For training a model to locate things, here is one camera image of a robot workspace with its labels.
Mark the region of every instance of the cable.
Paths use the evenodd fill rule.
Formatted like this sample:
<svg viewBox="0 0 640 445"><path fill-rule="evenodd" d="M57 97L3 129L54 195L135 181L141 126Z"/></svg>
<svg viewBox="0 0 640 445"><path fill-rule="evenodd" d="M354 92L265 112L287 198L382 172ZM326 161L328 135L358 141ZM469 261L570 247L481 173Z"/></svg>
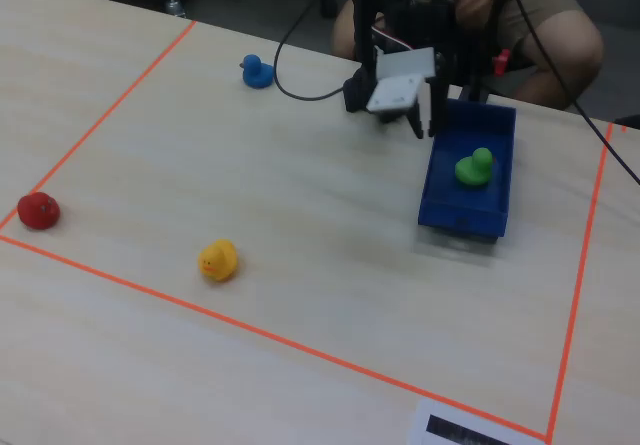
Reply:
<svg viewBox="0 0 640 445"><path fill-rule="evenodd" d="M377 27L375 27L373 25L371 26L371 31L373 33L377 34L377 35L380 35L380 36L386 38L387 40L391 40L393 43L396 43L396 44L400 45L405 50L413 50L413 47L411 45L409 45L406 42L403 42L399 38L394 37L389 32L385 32L384 30L381 30L380 28L377 28Z"/></svg>
<svg viewBox="0 0 640 445"><path fill-rule="evenodd" d="M278 59L280 58L280 51L282 50L282 47L284 46L286 41L289 39L291 34L294 32L294 30L298 27L298 25L300 25L300 22L302 22L304 17L307 16L309 11L316 4L316 1L318 1L318 0L311 0L311 2L309 2L309 5L307 5L307 7L302 11L302 13L297 18L297 20L295 22L293 22L293 25L291 26L289 31L287 31L287 33L285 33L284 37L280 41L280 44L278 44L278 49L276 50L276 56L273 59L273 81L276 82L276 86L287 97L295 98L296 100L301 100L303 102L319 102L320 100L325 100L325 99L327 99L329 97L333 97L334 95L337 95L338 93L342 92L342 87L340 87L340 88L334 90L333 92L327 93L325 95L320 95L318 97L302 97L300 95L296 95L295 93L291 93L291 92L285 90L282 87L282 85L280 84L280 80L278 80Z"/></svg>
<svg viewBox="0 0 640 445"><path fill-rule="evenodd" d="M580 112L580 115L582 115L582 118L584 118L586 120L586 122L589 124L591 129L595 132L595 134L598 136L598 138L602 141L604 146L607 147L609 152L611 152L611 155L614 156L614 158L618 161L618 163L622 166L622 168L624 168L627 171L627 173L631 176L631 178L633 178L635 180L635 182L638 185L640 185L640 178L638 178L638 176L633 172L633 170L631 170L629 165L627 165L626 162L620 157L620 155L618 155L618 153L614 150L614 148L607 141L607 139L604 138L604 136L602 135L600 130L598 130L598 127L595 126L595 124L591 121L591 119L586 114L584 109L580 106L580 104L578 103L578 100L571 94L571 91L569 90L569 87L567 86L567 83L564 81L564 79L562 78L562 75L560 75L560 72L558 71L558 67L556 67L555 63L553 63L553 60L551 60L551 57L549 56L549 53L547 52L547 50L542 45L542 42L540 41L540 38L538 37L538 34L536 33L536 30L535 30L533 24L531 23L531 19L529 18L529 15L527 15L527 12L525 11L524 6L522 5L522 1L521 0L516 0L516 3L518 4L518 8L520 9L520 13L522 13L522 17L524 18L524 21L527 23L527 27L529 28L529 32L531 33L531 36L533 37L533 40L536 42L536 45L540 49L540 53L542 53L542 56L544 57L544 59L549 64L549 68L551 68L551 71L555 75L556 80L558 80L558 82L560 83L560 86L564 90L564 93L567 95L567 98L569 98L571 103L573 103L573 106L576 107L576 110L578 110L578 112Z"/></svg>

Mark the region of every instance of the person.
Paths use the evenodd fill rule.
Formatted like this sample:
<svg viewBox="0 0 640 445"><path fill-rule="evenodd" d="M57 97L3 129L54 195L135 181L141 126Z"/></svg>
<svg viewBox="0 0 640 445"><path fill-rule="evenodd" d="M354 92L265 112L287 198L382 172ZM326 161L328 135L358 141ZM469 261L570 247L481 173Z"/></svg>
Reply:
<svg viewBox="0 0 640 445"><path fill-rule="evenodd" d="M540 41L556 64L574 97L596 78L604 54L602 37L575 0L522 0ZM487 23L493 0L457 0L456 20L467 31ZM348 0L334 24L332 49L337 56L355 59L353 1ZM498 21L498 45L529 59L537 70L512 98L565 109L570 101L549 68L515 0L507 0Z"/></svg>

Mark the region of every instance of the blue rubber duck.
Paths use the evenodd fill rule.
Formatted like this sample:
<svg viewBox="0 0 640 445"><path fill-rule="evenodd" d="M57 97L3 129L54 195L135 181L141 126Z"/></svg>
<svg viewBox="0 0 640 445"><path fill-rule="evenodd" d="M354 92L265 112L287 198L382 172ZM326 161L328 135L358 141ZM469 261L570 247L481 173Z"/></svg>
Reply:
<svg viewBox="0 0 640 445"><path fill-rule="evenodd" d="M267 88L273 83L273 67L262 63L257 55L247 55L240 64L242 79L251 88Z"/></svg>

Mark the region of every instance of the yellow rubber duck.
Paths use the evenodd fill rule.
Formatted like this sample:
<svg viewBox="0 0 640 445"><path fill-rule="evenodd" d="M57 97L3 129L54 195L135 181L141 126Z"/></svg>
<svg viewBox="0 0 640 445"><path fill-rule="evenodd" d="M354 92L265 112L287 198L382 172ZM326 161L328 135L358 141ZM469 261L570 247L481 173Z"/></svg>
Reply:
<svg viewBox="0 0 640 445"><path fill-rule="evenodd" d="M198 255L198 268L203 275L221 282L238 268L236 247L229 240L218 240Z"/></svg>

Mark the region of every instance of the blue plastic bin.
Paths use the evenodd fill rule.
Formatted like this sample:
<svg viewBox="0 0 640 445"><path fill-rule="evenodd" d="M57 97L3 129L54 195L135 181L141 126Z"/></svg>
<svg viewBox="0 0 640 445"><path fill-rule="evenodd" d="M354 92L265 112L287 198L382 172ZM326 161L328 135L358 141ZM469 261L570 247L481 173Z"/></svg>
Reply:
<svg viewBox="0 0 640 445"><path fill-rule="evenodd" d="M503 237L509 214L516 111L513 108L449 100L448 124L431 151L418 223L458 234ZM472 188L458 182L458 160L486 147L494 157L490 182Z"/></svg>

